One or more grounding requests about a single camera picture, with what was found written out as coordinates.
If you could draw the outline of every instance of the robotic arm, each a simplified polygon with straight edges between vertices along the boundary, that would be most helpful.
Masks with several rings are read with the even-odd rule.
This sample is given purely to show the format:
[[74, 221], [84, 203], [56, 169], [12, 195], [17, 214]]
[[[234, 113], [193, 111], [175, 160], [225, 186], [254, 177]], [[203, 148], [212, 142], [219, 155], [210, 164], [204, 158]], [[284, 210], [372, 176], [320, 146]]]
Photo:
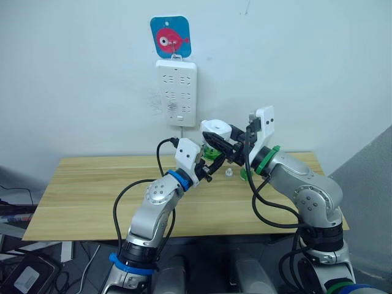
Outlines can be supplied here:
[[[211, 175], [225, 160], [240, 166], [245, 164], [248, 175], [253, 168], [298, 208], [302, 225], [306, 225], [306, 229], [300, 230], [300, 246], [306, 250], [298, 264], [306, 293], [335, 293], [334, 289], [354, 287], [339, 210], [342, 190], [332, 179], [314, 173], [278, 146], [273, 149], [265, 146], [274, 132], [273, 107], [251, 114], [246, 132], [216, 119], [203, 121], [201, 130], [205, 140], [203, 149], [187, 138], [179, 139], [176, 170], [169, 170], [148, 186], [121, 253], [110, 256], [114, 264], [102, 293], [140, 293], [147, 288], [164, 244], [170, 212], [190, 187], [197, 187], [203, 178], [210, 182]], [[206, 165], [203, 154], [213, 160], [211, 165]], [[384, 293], [360, 290], [358, 293]]]
[[164, 232], [171, 211], [190, 187], [197, 187], [203, 178], [211, 181], [211, 175], [225, 160], [220, 156], [207, 166], [201, 159], [200, 146], [187, 138], [179, 139], [176, 148], [176, 170], [169, 170], [147, 187], [121, 253], [110, 255], [113, 266], [102, 293], [141, 293], [148, 287], [164, 245]]
[[[314, 173], [307, 165], [291, 155], [266, 147], [274, 132], [273, 107], [258, 109], [249, 116], [246, 132], [222, 121], [203, 121], [203, 137], [209, 149], [222, 153], [229, 162], [247, 166], [269, 180], [280, 193], [298, 208], [300, 219], [307, 229], [300, 230], [300, 246], [305, 250], [298, 264], [304, 291], [309, 294], [384, 293], [366, 285], [356, 285], [349, 249], [343, 240], [342, 214], [339, 209], [343, 193], [340, 186], [326, 176]], [[221, 129], [230, 129], [226, 137]]]

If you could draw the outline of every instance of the white label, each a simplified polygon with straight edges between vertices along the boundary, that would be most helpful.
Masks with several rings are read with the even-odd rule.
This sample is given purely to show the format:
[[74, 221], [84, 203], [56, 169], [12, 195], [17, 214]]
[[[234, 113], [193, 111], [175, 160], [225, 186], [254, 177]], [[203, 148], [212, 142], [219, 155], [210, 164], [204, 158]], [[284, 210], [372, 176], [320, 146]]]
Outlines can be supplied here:
[[27, 266], [15, 281], [14, 286], [23, 294], [27, 294], [39, 277], [39, 273]]

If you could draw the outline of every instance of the blue sticker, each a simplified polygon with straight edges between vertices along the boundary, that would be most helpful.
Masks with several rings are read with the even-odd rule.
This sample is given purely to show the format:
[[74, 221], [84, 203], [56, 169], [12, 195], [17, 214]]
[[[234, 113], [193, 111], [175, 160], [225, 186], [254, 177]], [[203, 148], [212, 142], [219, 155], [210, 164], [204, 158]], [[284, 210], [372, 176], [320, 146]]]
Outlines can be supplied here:
[[189, 23], [184, 17], [154, 17], [150, 21], [155, 48], [161, 58], [172, 54], [188, 57], [191, 53]]

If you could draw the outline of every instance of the gray wall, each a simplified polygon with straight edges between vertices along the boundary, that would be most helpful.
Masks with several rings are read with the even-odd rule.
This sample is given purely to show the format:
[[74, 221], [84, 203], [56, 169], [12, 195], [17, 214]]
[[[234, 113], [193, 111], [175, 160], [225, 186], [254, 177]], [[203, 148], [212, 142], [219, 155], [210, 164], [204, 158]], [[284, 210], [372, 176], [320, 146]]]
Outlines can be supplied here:
[[343, 189], [341, 206], [350, 226], [345, 240], [358, 279], [392, 290], [392, 127], [331, 178]]

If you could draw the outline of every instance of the sticker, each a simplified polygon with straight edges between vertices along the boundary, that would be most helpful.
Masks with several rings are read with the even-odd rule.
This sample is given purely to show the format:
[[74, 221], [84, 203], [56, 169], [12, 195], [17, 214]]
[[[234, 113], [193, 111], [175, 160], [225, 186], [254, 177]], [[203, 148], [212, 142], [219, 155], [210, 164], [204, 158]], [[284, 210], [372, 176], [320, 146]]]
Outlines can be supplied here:
[[27, 266], [13, 284], [23, 294], [27, 294], [39, 277], [39, 273]]
[[154, 17], [150, 21], [155, 48], [161, 58], [191, 53], [189, 23], [184, 17]]

